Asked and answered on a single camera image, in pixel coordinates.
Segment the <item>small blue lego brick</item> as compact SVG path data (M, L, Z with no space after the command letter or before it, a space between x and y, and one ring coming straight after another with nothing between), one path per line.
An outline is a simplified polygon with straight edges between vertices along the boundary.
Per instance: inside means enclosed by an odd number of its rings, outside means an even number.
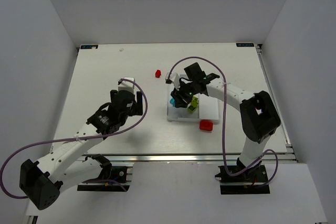
M171 104L172 106L175 106L175 100L174 100L173 98L170 99L170 104Z

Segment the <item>green lego brick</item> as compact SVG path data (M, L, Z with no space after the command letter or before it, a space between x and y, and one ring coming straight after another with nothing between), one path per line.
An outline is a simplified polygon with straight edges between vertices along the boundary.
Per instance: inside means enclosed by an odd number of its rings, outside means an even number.
M198 98L197 98L197 97L193 97L193 98L192 98L191 105L192 105L192 106L198 106L198 103L199 103Z
M197 109L197 106L193 106L193 105L190 105L188 108L187 108L187 111L189 113L194 113Z

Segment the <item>large red lego brick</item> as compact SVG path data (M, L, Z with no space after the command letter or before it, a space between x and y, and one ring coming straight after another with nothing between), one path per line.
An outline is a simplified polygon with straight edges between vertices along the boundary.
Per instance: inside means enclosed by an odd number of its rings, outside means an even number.
M208 120L201 120L199 123L199 129L202 131L211 132L213 130L213 122Z

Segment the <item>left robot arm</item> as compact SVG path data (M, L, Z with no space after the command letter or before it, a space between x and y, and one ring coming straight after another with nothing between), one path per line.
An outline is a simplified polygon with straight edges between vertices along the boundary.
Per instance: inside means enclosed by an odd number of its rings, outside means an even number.
M21 164L19 187L38 210L50 207L65 190L81 183L117 183L120 172L102 154L84 153L103 142L131 116L144 116L145 95L138 91L111 90L111 101L103 104L76 133L49 154Z

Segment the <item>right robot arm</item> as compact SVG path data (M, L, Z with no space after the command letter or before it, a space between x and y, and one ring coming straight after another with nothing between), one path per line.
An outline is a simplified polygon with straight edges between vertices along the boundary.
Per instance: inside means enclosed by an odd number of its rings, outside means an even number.
M196 94L223 101L224 107L236 109L246 139L243 150L237 159L236 170L231 172L224 164L226 174L230 177L247 175L259 166L267 150L266 143L281 125L279 114L266 91L249 92L228 83L224 73L206 74L196 62L184 69L186 77L170 71L166 77L167 84L173 84L171 97L176 108L186 108Z

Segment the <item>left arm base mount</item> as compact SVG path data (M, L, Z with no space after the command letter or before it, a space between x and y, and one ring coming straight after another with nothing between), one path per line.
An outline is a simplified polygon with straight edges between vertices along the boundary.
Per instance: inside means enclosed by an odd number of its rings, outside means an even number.
M126 193L132 181L132 166L116 165L111 163L101 154L89 155L83 159L96 161L100 167L100 173L91 182L84 182L77 186L77 191L96 192L123 192Z

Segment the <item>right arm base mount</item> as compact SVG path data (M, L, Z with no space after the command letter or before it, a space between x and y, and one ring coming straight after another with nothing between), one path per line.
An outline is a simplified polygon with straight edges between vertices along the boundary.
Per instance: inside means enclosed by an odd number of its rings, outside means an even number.
M229 176L224 166L219 166L219 173L215 179L219 181L221 195L265 195L270 194L267 184L268 175L264 165L253 169L249 173Z

